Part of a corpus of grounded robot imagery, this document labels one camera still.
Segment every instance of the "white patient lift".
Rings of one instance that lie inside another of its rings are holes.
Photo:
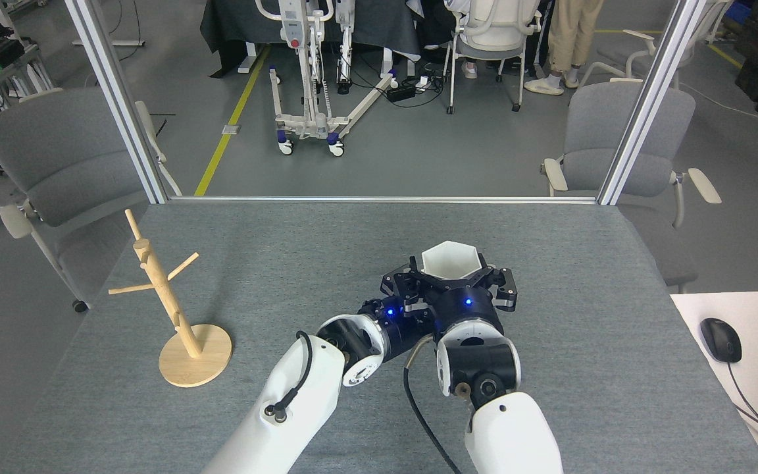
[[[274,121],[276,121],[277,144],[280,152],[291,154],[292,142],[286,138],[286,132],[292,132],[299,139],[319,138],[327,141],[329,151],[335,156],[343,154],[341,138],[349,132],[365,111],[376,101],[382,91],[388,86],[396,88],[397,82],[394,71],[382,76],[379,84],[371,89],[367,96],[355,106],[349,116],[335,117],[329,104],[329,89],[324,79],[324,59],[321,55],[321,45],[324,42],[324,22],[335,14],[332,0],[327,0],[328,12],[324,14],[311,0],[312,14],[308,14],[307,0],[279,0],[280,13],[274,14],[265,10],[262,0],[256,0],[256,8],[265,18],[282,21],[280,37],[289,48],[295,50],[300,61],[300,75],[303,77],[303,116],[292,116],[282,113],[280,102],[280,79],[274,66],[270,67],[268,75],[271,80],[271,90],[274,94]],[[343,31],[341,46],[342,60],[339,65],[339,79],[346,78],[349,83],[349,44],[352,40],[352,21],[355,0],[340,0],[343,11],[336,16]],[[324,93],[326,113],[319,111],[318,94]]]

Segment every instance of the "white hexagonal cup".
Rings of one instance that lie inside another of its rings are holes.
[[[443,280],[460,280],[480,270],[478,251],[451,240],[423,252],[423,273]]]

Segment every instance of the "yellow floor line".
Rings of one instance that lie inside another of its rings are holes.
[[[256,84],[256,78],[259,77],[259,71],[262,70],[265,58],[268,57],[268,51],[270,51],[270,46],[265,46],[264,50],[262,50],[262,54],[259,55],[256,59],[256,63],[253,64],[250,78],[247,79],[247,85],[244,86],[244,91],[238,99],[238,104],[236,104],[235,110],[232,111],[232,116],[230,116],[228,125],[236,125],[238,123],[238,117],[241,117],[241,111],[244,110],[244,105],[247,104],[247,98],[250,97],[250,92]],[[222,135],[222,138],[219,140],[218,146],[216,147],[216,151],[213,153],[213,158],[210,159],[210,164],[207,166],[207,170],[204,171],[204,175],[201,177],[201,182],[198,183],[198,189],[195,190],[195,196],[204,196],[207,194],[207,188],[210,187],[210,181],[213,180],[213,175],[216,174],[220,159],[224,154],[224,150],[226,150],[226,145],[230,143],[231,137],[232,135]]]
[[[720,57],[724,57],[724,59],[727,60],[728,63],[739,67],[739,69],[742,68],[742,63],[739,63],[737,60],[733,59],[729,54],[727,54],[724,51],[721,51],[716,45],[710,45],[709,48],[713,51],[715,51],[716,54],[718,54]]]

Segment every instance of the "beige pants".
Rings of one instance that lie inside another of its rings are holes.
[[[583,66],[590,56],[595,21],[604,0],[555,0],[548,34],[548,61],[553,71]]]

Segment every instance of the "gray tablecloth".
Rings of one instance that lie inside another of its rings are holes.
[[[152,206],[141,223],[192,324],[234,339],[228,368],[180,389],[157,368],[172,336],[153,292],[90,310],[1,471],[196,473],[238,426],[297,329],[380,296],[382,274],[443,240],[513,269],[501,314],[521,389],[551,425],[568,473],[758,472],[758,450],[614,207],[566,204],[225,203]],[[132,250],[108,287],[145,282]],[[403,357],[342,389],[292,472],[446,472],[405,399]],[[424,416],[455,462],[467,409],[444,398],[434,356],[412,369]]]
[[[277,0],[263,0],[262,4],[272,13],[280,10]],[[325,0],[321,0],[321,4],[325,5]],[[341,29],[334,18],[325,25],[325,41],[340,41]],[[279,21],[263,17],[254,0],[208,0],[201,35],[207,40],[210,51],[215,52],[230,40],[282,43],[281,27]],[[358,0],[353,42],[420,54],[411,10],[404,0]]]

